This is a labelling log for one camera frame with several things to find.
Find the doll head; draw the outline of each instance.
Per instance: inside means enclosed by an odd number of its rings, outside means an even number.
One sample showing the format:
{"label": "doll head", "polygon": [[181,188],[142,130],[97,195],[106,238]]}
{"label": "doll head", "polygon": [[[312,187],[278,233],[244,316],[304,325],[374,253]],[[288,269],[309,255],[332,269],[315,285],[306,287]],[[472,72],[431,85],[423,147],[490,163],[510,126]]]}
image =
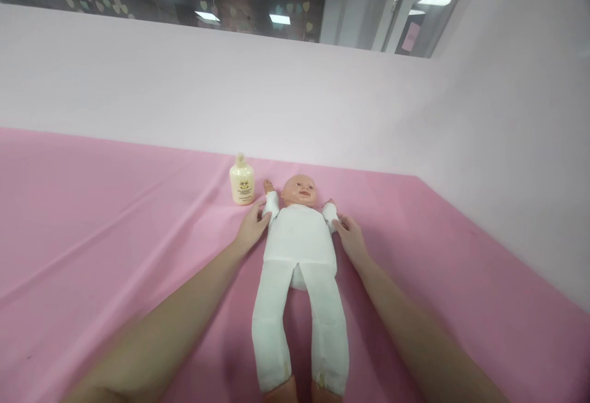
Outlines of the doll head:
{"label": "doll head", "polygon": [[313,179],[309,176],[299,174],[287,180],[281,197],[286,206],[294,204],[315,207],[317,199],[316,187]]}

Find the yellow bottle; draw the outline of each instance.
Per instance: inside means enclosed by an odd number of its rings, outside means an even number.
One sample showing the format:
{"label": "yellow bottle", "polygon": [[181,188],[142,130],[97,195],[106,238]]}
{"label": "yellow bottle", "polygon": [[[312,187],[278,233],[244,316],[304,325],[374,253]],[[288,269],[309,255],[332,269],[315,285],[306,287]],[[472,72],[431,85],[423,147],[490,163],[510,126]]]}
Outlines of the yellow bottle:
{"label": "yellow bottle", "polygon": [[254,170],[244,162],[243,153],[235,157],[235,165],[229,170],[234,202],[238,205],[249,205],[254,202]]}

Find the wall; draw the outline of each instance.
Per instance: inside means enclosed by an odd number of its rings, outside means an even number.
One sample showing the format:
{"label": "wall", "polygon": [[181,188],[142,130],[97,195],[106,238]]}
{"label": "wall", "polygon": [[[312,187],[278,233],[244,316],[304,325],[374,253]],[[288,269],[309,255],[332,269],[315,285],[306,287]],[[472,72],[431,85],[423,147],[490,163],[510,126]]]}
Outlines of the wall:
{"label": "wall", "polygon": [[0,125],[418,174],[590,311],[586,5],[459,0],[430,60],[0,6]]}

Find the doll leg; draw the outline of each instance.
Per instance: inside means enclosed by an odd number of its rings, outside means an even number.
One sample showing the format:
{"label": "doll leg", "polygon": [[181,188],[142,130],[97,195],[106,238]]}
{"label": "doll leg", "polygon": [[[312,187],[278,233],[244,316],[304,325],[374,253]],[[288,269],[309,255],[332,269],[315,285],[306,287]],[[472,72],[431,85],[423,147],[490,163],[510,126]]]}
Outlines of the doll leg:
{"label": "doll leg", "polygon": [[312,378],[319,389],[344,395],[348,379],[348,337],[334,267],[301,264],[312,305]]}
{"label": "doll leg", "polygon": [[263,393],[291,376],[291,356],[283,328],[283,312],[296,263],[267,260],[262,265],[252,316],[252,341],[258,383]]}

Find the doll arm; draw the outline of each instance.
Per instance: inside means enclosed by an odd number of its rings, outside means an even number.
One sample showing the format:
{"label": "doll arm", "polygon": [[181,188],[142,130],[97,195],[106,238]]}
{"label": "doll arm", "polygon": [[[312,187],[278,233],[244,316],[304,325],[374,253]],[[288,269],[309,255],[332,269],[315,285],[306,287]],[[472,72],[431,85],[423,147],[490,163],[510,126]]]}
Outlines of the doll arm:
{"label": "doll arm", "polygon": [[332,223],[333,220],[340,221],[338,215],[336,214],[336,203],[333,199],[328,200],[324,208],[321,210],[321,215],[324,216],[324,220],[326,221],[326,225],[330,228],[330,232],[334,233],[336,228],[334,228],[334,224]]}
{"label": "doll arm", "polygon": [[270,211],[270,221],[272,222],[280,210],[278,207],[278,194],[273,188],[272,183],[268,180],[264,181],[264,192],[266,193],[266,205],[264,205],[264,209],[262,210],[262,216],[264,217]]}

